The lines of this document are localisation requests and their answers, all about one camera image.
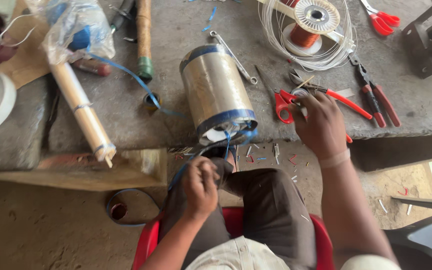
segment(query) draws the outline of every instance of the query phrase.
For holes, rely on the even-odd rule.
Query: shirt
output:
[[[186,270],[289,270],[283,259],[265,244],[240,236],[199,255]],[[393,261],[378,255],[357,255],[341,270],[401,270]]]

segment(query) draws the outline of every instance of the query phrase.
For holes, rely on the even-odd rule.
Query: concrete floor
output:
[[[241,170],[274,167],[290,176],[297,175],[296,185],[309,212],[321,215],[321,174],[316,157],[299,142],[278,143],[280,165],[272,154],[272,144],[258,144],[259,149],[252,146],[255,159],[252,164],[246,162],[248,146],[241,148]],[[289,162],[294,154],[297,154],[293,159],[297,165]],[[174,174],[183,162],[171,157],[168,175]],[[432,216],[432,209],[417,206],[407,216],[407,205],[390,200],[391,195],[404,192],[403,187],[409,189],[410,197],[432,198],[432,178],[427,164],[375,173],[359,172],[359,176],[381,228],[399,228]],[[144,191],[158,205],[166,195],[164,188]],[[0,181],[0,269],[129,269],[142,228],[123,227],[106,216],[105,204],[112,194]],[[140,193],[126,193],[121,199],[129,208],[124,222],[149,220],[158,212],[153,202]],[[383,212],[378,199],[383,200],[388,214]],[[221,192],[221,204],[231,206],[242,202]]]

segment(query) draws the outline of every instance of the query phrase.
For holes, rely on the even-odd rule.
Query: leg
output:
[[[266,244],[292,270],[316,267],[315,229],[288,174],[240,171],[229,175],[224,189],[243,197],[245,237]]]
[[[217,173],[221,176],[219,182],[224,181],[233,171],[231,164],[225,162],[222,158],[213,157],[211,161],[218,167]],[[164,216],[161,219],[159,228],[159,241],[161,241],[173,225],[181,218],[186,209],[186,194],[180,182],[174,185],[167,195],[164,206]],[[218,205],[216,210],[208,217],[196,234],[188,254],[184,259],[182,269],[185,269],[201,253],[229,240],[230,234],[226,230],[221,206]]]

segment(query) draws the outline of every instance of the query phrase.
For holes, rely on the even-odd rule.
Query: wooden stick bundle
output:
[[[78,78],[68,63],[50,65],[51,72],[64,98],[74,113],[93,154],[99,162],[106,161],[111,168],[111,159],[116,154],[116,147],[111,143],[91,102],[81,87]]]

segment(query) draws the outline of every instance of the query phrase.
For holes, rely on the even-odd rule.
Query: plastic bag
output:
[[[50,26],[44,41],[51,65],[74,62],[86,52],[115,55],[108,20],[97,0],[25,0],[31,13]]]

